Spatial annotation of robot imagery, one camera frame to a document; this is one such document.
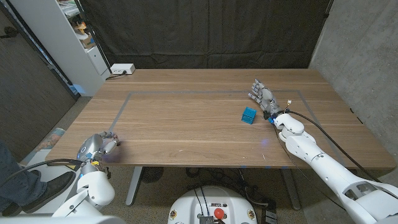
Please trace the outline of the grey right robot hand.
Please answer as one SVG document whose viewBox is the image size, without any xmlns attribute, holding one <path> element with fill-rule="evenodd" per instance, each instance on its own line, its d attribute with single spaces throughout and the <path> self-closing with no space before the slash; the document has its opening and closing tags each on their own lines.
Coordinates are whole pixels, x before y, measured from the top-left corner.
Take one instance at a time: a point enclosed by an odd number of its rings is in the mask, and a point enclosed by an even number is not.
<svg viewBox="0 0 398 224">
<path fill-rule="evenodd" d="M 248 96 L 260 106 L 266 115 L 277 116 L 282 112 L 273 93 L 258 79 L 255 79 L 252 84 L 252 92 L 248 93 Z"/>
</svg>

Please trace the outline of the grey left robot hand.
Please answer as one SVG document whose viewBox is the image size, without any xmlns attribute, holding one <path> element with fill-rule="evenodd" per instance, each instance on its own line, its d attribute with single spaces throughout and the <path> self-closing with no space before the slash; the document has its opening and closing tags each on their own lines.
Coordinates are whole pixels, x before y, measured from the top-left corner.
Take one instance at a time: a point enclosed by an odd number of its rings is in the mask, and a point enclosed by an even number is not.
<svg viewBox="0 0 398 224">
<path fill-rule="evenodd" d="M 82 162 L 98 161 L 103 155 L 112 153 L 119 145 L 119 138 L 113 132 L 96 133 L 83 142 L 76 159 Z"/>
</svg>

